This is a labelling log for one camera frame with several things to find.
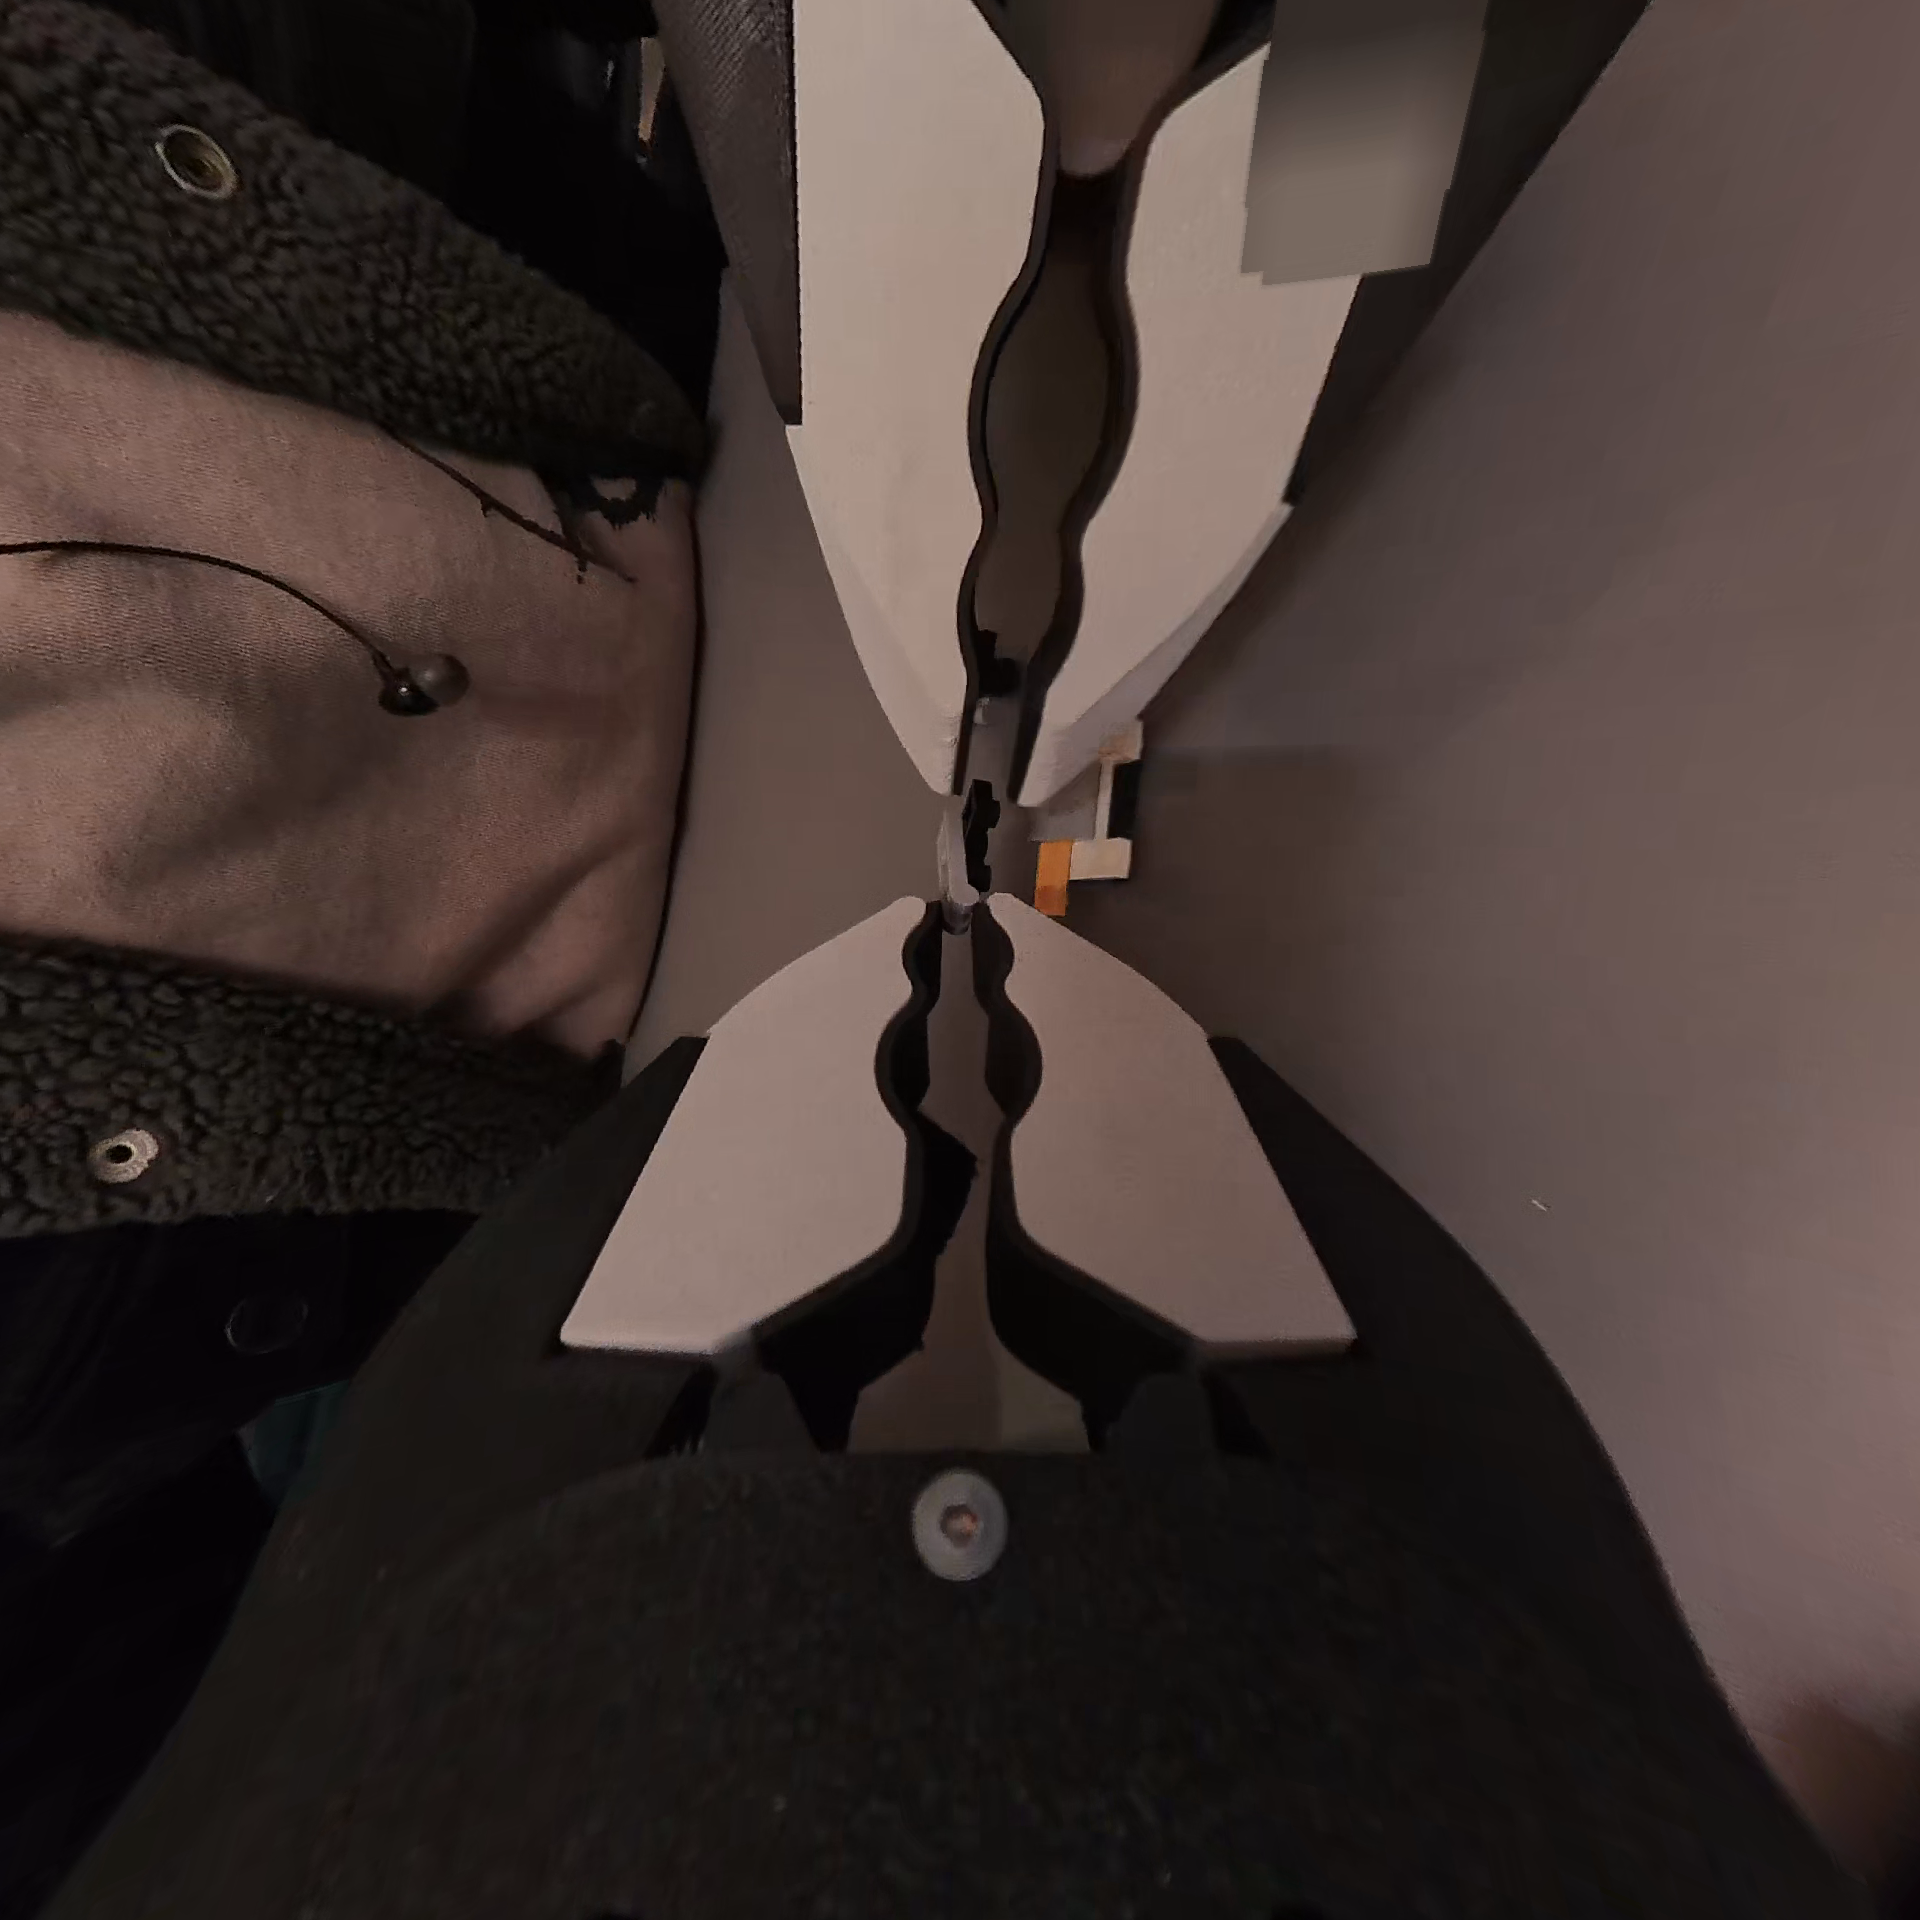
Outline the white orange lego piece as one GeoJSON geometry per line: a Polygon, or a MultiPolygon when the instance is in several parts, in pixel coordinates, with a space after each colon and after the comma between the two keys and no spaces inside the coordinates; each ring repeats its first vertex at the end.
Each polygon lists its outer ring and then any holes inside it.
{"type": "Polygon", "coordinates": [[[1091,768],[1030,816],[1028,836],[1038,845],[1030,900],[1043,916],[1066,918],[1074,885],[1129,879],[1142,754],[1146,721],[1135,718],[1111,730],[1091,768]]]}

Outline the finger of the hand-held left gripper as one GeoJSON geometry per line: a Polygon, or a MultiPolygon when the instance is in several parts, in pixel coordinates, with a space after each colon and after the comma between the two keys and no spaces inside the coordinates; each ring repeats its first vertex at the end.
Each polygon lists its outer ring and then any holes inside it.
{"type": "Polygon", "coordinates": [[[1067,533],[1063,644],[1038,649],[1018,799],[1051,799],[1142,713],[1289,516],[1289,478],[1361,277],[1241,266],[1269,36],[1226,38],[1116,174],[1097,314],[1111,424],[1067,533]]]}
{"type": "Polygon", "coordinates": [[[1026,263],[1044,119],[972,2],[793,7],[801,421],[786,444],[855,654],[954,789],[980,537],[970,409],[1026,263]]]}

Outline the black drawstring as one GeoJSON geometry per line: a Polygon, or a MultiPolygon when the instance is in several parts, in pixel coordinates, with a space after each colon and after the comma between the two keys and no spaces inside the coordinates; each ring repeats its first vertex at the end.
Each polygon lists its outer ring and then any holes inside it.
{"type": "Polygon", "coordinates": [[[526,516],[518,511],[510,501],[495,495],[478,480],[473,480],[465,468],[455,465],[447,460],[441,460],[438,452],[423,448],[421,444],[404,439],[401,434],[386,432],[386,439],[393,440],[397,448],[410,452],[413,460],[421,460],[427,468],[451,480],[459,490],[465,490],[485,516],[501,518],[503,524],[517,527],[518,533],[542,542],[567,554],[567,559],[575,568],[575,578],[583,582],[590,574],[604,574],[618,582],[633,585],[633,576],[618,566],[610,559],[604,559],[596,551],[591,551],[571,527],[567,516],[558,509],[558,524],[547,526],[539,518],[526,516]]]}

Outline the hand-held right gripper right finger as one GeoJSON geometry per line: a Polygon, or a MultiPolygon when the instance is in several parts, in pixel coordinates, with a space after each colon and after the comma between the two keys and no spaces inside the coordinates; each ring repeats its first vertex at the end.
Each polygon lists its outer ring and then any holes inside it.
{"type": "Polygon", "coordinates": [[[1205,1029],[1015,895],[972,941],[999,1342],[1028,1368],[1343,1353],[1353,1321],[1205,1029]]]}

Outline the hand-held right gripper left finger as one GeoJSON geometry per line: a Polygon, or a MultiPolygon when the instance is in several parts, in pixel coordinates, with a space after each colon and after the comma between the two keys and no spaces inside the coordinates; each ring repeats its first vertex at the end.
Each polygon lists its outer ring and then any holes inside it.
{"type": "Polygon", "coordinates": [[[569,1353],[892,1368],[973,1156],[926,1108],[946,914],[901,897],[727,1010],[559,1328],[569,1353]]]}

